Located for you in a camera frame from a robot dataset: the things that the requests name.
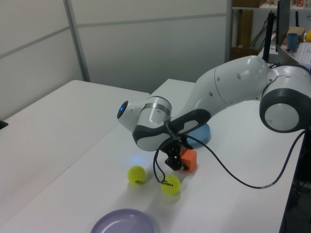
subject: shelf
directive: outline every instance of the shelf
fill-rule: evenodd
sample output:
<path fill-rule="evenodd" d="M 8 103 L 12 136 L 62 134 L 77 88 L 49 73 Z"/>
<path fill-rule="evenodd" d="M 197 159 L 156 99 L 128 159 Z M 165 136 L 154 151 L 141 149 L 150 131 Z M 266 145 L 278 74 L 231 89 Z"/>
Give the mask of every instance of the shelf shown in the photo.
<path fill-rule="evenodd" d="M 277 6 L 276 5 L 263 4 L 260 8 L 234 6 L 234 7 L 232 7 L 232 9 L 233 10 L 276 10 Z M 305 7 L 291 5 L 291 11 L 308 11 L 308 12 L 310 11 L 311 12 L 311 8 L 305 8 Z"/>

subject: gray floor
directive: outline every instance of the gray floor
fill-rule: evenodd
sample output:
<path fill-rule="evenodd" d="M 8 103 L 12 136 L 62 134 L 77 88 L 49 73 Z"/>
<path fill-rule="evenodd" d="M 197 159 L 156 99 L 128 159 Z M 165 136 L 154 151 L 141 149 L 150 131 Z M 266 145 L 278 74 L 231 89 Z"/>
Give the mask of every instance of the gray floor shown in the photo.
<path fill-rule="evenodd" d="M 311 233 L 311 192 L 310 189 L 301 188 L 298 205 L 291 208 L 286 214 L 286 230 L 284 220 L 280 233 Z"/>

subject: blue dish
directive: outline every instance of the blue dish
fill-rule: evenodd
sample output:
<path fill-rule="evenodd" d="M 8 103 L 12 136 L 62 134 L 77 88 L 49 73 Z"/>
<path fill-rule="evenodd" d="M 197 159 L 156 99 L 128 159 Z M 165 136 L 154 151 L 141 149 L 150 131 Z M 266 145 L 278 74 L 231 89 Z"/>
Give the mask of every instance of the blue dish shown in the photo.
<path fill-rule="evenodd" d="M 194 131 L 191 131 L 187 135 L 200 140 L 204 144 L 207 144 L 211 138 L 210 127 L 208 124 L 205 124 L 205 125 L 201 126 L 200 128 L 198 128 Z M 197 141 L 194 141 L 191 138 L 188 138 L 187 141 L 188 141 L 188 144 L 190 146 L 192 146 L 193 148 L 198 148 L 198 147 L 202 146 L 200 143 L 198 143 Z"/>

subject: blue cup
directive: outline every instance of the blue cup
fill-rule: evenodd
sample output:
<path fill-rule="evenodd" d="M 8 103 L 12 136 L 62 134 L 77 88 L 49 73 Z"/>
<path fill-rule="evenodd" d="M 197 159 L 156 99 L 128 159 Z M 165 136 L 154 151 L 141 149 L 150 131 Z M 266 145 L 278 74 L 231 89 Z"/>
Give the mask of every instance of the blue cup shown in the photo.
<path fill-rule="evenodd" d="M 297 39 L 298 39 L 298 34 L 288 33 L 287 34 L 287 48 L 291 50 L 296 49 Z"/>

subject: tennis ball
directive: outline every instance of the tennis ball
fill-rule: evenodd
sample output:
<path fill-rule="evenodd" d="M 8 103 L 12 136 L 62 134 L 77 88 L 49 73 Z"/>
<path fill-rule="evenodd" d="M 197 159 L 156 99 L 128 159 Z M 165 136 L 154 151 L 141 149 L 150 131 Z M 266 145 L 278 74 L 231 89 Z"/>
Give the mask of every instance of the tennis ball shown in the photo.
<path fill-rule="evenodd" d="M 146 179 L 146 172 L 141 166 L 133 166 L 128 170 L 127 178 L 133 184 L 141 184 Z"/>
<path fill-rule="evenodd" d="M 180 180 L 175 175 L 165 176 L 164 182 L 161 184 L 161 189 L 164 193 L 175 195 L 180 189 Z"/>

